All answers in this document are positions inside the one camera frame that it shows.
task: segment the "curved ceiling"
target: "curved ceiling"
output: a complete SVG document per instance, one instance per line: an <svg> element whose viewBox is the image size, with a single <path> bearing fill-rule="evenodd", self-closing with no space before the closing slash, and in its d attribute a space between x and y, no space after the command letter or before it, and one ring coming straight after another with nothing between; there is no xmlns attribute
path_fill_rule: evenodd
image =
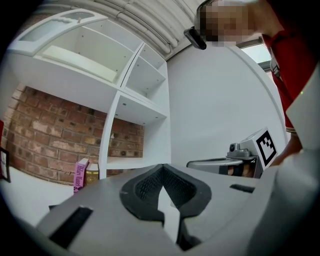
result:
<svg viewBox="0 0 320 256"><path fill-rule="evenodd" d="M184 36L184 30L193 26L197 7L202 2L203 0L44 0L35 13L56 14L83 8L103 14L132 31L168 60L190 45Z"/></svg>

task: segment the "white cabinet top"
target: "white cabinet top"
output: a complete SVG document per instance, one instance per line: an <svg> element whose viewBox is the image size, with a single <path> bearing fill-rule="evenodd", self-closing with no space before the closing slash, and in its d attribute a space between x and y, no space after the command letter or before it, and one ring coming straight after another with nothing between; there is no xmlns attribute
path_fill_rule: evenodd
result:
<svg viewBox="0 0 320 256"><path fill-rule="evenodd" d="M50 16L21 33L8 47L9 53L34 56L42 47L77 27L107 20L86 9L75 9Z"/></svg>

